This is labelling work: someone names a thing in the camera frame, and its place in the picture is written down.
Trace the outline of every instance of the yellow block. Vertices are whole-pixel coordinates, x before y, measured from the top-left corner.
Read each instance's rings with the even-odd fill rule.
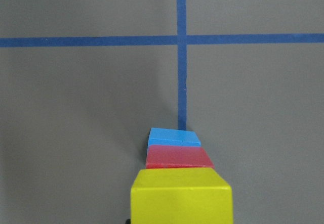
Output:
[[[212,168],[141,170],[131,189],[132,224],[232,224],[231,186]]]

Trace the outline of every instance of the stacked blocks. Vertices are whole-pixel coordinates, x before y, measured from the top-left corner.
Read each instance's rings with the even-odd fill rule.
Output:
[[[131,189],[132,224],[233,224],[231,186],[192,131],[152,128]]]

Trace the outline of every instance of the block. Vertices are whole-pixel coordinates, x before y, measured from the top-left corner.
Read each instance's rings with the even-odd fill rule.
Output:
[[[193,131],[152,128],[148,137],[151,145],[200,147],[200,140]]]
[[[146,168],[211,167],[215,168],[202,147],[150,146]]]
[[[233,224],[232,190],[212,168],[141,170],[131,189],[132,224]]]

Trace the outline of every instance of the blue line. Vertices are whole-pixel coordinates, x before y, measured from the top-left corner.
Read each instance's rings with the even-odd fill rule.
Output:
[[[32,37],[0,38],[1,47],[163,46],[177,44],[177,36]]]
[[[323,43],[324,33],[188,35],[188,44]]]
[[[187,123],[187,16],[186,0],[177,0],[178,18],[178,129]]]

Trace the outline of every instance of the blue block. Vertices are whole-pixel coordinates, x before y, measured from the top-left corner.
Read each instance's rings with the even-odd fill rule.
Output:
[[[200,147],[201,143],[193,131],[152,128],[148,147],[151,145]]]

